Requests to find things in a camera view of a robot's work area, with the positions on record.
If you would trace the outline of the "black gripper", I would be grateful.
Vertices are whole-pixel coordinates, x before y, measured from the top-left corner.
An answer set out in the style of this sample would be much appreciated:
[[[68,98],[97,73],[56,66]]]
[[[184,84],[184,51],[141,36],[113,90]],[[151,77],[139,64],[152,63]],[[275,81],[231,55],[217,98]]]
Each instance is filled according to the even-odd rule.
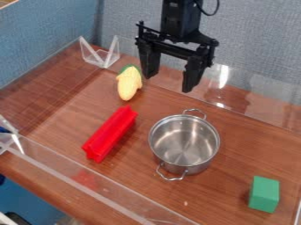
[[[135,44],[139,49],[141,74],[147,79],[159,73],[160,55],[187,62],[183,71],[181,91],[189,92],[199,84],[205,67],[212,64],[217,41],[195,28],[183,36],[157,31],[143,21],[137,24]]]

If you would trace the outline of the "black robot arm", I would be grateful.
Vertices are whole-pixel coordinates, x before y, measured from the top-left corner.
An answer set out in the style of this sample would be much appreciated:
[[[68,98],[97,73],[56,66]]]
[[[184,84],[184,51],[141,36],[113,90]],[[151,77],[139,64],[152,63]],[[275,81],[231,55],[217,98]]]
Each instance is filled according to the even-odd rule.
[[[189,92],[199,84],[204,69],[212,65],[217,41],[199,32],[200,14],[217,12],[219,0],[212,13],[201,9],[201,0],[163,0],[160,29],[155,30],[140,21],[135,45],[139,49],[141,74],[147,79],[159,73],[160,55],[167,54],[187,62],[183,71],[181,91]]]

